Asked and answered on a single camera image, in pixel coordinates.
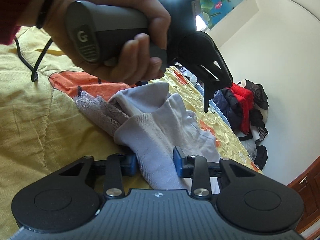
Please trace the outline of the person's left hand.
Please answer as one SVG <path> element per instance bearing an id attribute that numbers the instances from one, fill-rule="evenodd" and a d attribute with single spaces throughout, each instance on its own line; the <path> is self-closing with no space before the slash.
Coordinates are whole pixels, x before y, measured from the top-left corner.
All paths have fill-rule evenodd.
<path id="1" fill-rule="evenodd" d="M 158 0 L 44 0 L 36 25 L 76 66 L 132 85 L 163 76 L 170 21 Z"/>

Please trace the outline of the dark red sleeve forearm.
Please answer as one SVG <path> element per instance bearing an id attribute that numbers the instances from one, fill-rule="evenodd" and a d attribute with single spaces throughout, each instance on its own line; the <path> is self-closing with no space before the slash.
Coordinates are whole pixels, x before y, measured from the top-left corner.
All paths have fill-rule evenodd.
<path id="1" fill-rule="evenodd" d="M 19 31 L 18 19 L 22 16 L 32 0 L 1 0 L 1 44 L 11 44 Z M 36 26 L 41 29 L 54 0 L 42 0 L 36 14 Z"/>

